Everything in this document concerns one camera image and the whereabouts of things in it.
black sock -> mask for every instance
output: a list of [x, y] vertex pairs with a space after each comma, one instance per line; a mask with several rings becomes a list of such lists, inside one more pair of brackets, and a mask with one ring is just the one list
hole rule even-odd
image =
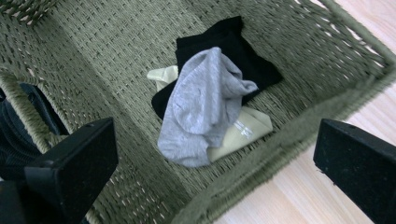
[[[249, 43], [240, 35], [242, 20], [240, 17], [219, 21], [202, 35], [194, 35], [177, 40], [177, 66], [181, 71], [184, 63], [196, 53], [213, 47], [221, 48], [242, 71], [243, 79], [251, 80], [259, 89], [243, 97], [244, 105], [265, 88], [282, 80], [275, 66], [259, 57]], [[163, 119], [169, 97], [177, 81], [157, 92], [151, 101], [156, 114]]]

wicker basket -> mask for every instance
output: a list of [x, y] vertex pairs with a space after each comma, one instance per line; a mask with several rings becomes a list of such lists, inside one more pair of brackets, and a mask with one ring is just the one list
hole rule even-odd
[[[18, 2], [0, 7], [0, 87], [39, 149], [62, 137], [19, 82], [37, 85], [70, 133], [116, 122], [120, 165], [91, 223], [211, 222], [305, 150], [320, 119], [346, 118], [396, 78], [395, 56], [330, 0]], [[176, 64], [177, 37], [236, 15], [243, 37], [285, 78], [248, 104], [270, 115], [275, 132], [208, 167], [168, 162], [156, 147], [161, 121], [147, 71]]]

gray sock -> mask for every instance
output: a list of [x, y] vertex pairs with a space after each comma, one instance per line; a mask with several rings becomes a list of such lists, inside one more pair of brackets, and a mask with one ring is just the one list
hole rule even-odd
[[170, 161], [198, 167], [209, 164], [208, 147], [220, 147], [227, 129], [237, 120], [242, 96], [257, 90], [254, 82], [221, 54], [201, 51], [180, 72], [169, 98], [158, 140]]

sock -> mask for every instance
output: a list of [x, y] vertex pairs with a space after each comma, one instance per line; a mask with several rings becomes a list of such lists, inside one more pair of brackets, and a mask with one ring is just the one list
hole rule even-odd
[[157, 91], [162, 90], [169, 83], [175, 81], [178, 76], [177, 66], [154, 69], [148, 72], [148, 79], [154, 80], [157, 84]]
[[206, 150], [221, 146], [239, 116], [242, 96], [256, 89], [221, 49], [194, 55], [170, 96], [158, 140], [161, 153], [184, 166], [208, 165]]
[[242, 23], [242, 18], [240, 16], [226, 19], [223, 21], [218, 21], [201, 35], [192, 35], [192, 36], [178, 38], [176, 41], [177, 48], [183, 49], [197, 43], [206, 42], [207, 40], [215, 38], [216, 35], [221, 35], [221, 34], [226, 35], [229, 32], [234, 32], [235, 34], [241, 34], [242, 27], [243, 27], [243, 23]]
[[272, 130], [272, 122], [268, 115], [243, 106], [237, 121], [224, 135], [221, 147], [208, 148], [207, 157], [211, 162], [216, 161], [255, 142]]
[[[259, 89], [243, 97], [242, 104], [246, 104], [254, 96], [267, 87], [282, 80], [273, 64], [259, 57], [249, 43], [240, 35], [242, 21], [240, 17], [227, 19], [216, 23], [202, 35], [179, 38], [177, 45], [177, 66], [181, 71], [185, 62], [201, 50], [219, 47], [222, 53], [229, 57], [244, 74], [244, 80], [251, 80]], [[169, 96], [177, 81], [169, 84], [157, 92], [151, 104], [159, 118], [163, 119]]]
[[[161, 85], [162, 88], [165, 87], [176, 80], [177, 76], [177, 66], [175, 65], [148, 72], [149, 79], [157, 80], [157, 88], [159, 85]], [[272, 130], [273, 127], [270, 117], [258, 110], [242, 106], [237, 121], [227, 129], [221, 147], [208, 148], [207, 157], [211, 162], [216, 161], [249, 145], [270, 133]]]

light wood floor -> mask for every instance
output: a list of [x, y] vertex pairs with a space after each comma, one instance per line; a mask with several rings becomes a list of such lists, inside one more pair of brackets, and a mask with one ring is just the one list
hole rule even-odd
[[[337, 0], [396, 52], [396, 0]], [[396, 145], [396, 82], [346, 122]], [[312, 161], [314, 146], [218, 219], [236, 223], [373, 223]]]

